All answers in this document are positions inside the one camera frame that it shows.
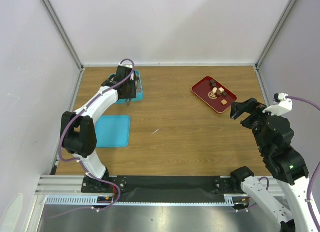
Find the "metal tongs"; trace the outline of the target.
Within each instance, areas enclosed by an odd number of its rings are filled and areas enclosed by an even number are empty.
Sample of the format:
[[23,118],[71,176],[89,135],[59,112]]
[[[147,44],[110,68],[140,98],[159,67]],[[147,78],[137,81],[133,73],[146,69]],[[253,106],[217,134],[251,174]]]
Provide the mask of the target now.
[[126,107],[129,107],[130,104],[131,104],[132,99],[137,97],[136,82],[137,82],[137,79],[135,77],[134,81],[130,80],[127,83],[127,86],[126,86],[126,99],[125,99],[125,106]]

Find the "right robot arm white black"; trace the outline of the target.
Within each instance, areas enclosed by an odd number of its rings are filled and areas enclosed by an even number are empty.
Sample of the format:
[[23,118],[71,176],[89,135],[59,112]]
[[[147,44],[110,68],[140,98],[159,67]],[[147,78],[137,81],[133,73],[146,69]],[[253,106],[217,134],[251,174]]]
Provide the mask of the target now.
[[249,114],[241,125],[252,131],[265,167],[282,189],[289,209],[279,203],[246,166],[231,172],[230,187],[252,198],[279,231],[318,232],[320,213],[312,187],[320,169],[310,175],[303,156],[291,145],[295,133],[283,115],[293,109],[293,100],[294,96],[276,93],[271,106],[250,98],[245,102],[232,102],[230,112],[233,120],[243,113]]

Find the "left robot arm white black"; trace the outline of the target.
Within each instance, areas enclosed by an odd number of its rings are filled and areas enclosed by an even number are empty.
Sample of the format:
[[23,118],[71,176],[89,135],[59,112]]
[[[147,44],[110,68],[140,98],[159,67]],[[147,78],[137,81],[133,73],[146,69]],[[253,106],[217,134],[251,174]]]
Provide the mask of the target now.
[[110,186],[108,169],[102,164],[97,152],[95,125],[99,118],[119,100],[131,101],[137,97],[135,66],[118,65],[97,93],[81,108],[66,111],[61,117],[59,158],[63,162],[75,161],[81,164],[92,186],[98,192],[105,192]]

